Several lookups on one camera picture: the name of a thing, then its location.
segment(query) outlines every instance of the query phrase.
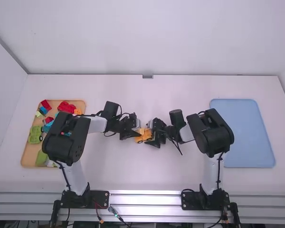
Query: yellow toy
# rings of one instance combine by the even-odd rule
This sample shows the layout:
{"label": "yellow toy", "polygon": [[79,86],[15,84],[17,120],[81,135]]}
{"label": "yellow toy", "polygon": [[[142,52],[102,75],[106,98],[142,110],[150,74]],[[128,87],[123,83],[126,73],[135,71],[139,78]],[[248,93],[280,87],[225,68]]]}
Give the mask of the yellow toy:
{"label": "yellow toy", "polygon": [[141,136],[135,137],[136,143],[152,140],[152,131],[150,128],[140,128],[137,132],[141,134]]}
{"label": "yellow toy", "polygon": [[74,110],[74,114],[75,114],[75,115],[81,115],[82,113],[81,113],[80,108],[75,109],[75,110]]}

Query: white wall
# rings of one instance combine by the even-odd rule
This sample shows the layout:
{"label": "white wall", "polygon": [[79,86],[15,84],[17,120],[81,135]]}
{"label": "white wall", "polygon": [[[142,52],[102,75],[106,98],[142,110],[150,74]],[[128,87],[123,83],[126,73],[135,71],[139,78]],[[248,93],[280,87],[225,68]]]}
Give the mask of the white wall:
{"label": "white wall", "polygon": [[0,0],[31,73],[279,75],[285,0]]}
{"label": "white wall", "polygon": [[27,76],[0,44],[0,145]]}

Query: yellow block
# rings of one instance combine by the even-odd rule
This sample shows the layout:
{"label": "yellow block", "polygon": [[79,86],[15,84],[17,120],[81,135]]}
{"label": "yellow block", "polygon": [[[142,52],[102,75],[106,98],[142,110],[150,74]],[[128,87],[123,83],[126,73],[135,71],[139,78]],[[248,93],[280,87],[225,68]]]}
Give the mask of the yellow block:
{"label": "yellow block", "polygon": [[75,115],[81,115],[82,113],[81,113],[80,108],[75,109],[75,110],[74,110],[74,114],[75,114]]}

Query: white tabletop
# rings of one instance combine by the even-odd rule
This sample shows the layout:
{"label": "white tabletop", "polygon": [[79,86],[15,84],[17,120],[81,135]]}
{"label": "white tabletop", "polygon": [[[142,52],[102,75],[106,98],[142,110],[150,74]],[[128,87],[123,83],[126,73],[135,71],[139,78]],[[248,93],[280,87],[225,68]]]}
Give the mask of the white tabletop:
{"label": "white tabletop", "polygon": [[[43,99],[82,99],[86,114],[102,110],[107,100],[124,112],[136,112],[142,123],[154,117],[169,124],[169,111],[184,116],[209,108],[214,98],[251,98],[257,101],[276,165],[272,169],[224,168],[228,192],[285,194],[285,94],[276,76],[154,76],[31,75],[0,148],[0,191],[60,192],[58,169],[27,169],[20,165],[38,103]],[[92,189],[181,190],[198,187],[203,154],[195,142],[181,146],[184,156],[167,142],[160,149],[89,135],[81,161]]]}

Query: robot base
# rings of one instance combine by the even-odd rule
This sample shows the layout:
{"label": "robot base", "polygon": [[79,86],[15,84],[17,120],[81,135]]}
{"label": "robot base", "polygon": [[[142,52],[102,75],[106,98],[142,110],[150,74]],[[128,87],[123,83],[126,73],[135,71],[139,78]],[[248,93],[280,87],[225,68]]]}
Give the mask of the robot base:
{"label": "robot base", "polygon": [[181,194],[181,208],[183,210],[230,210],[229,194],[222,189],[214,190],[207,195],[199,185],[198,192],[186,191]]}

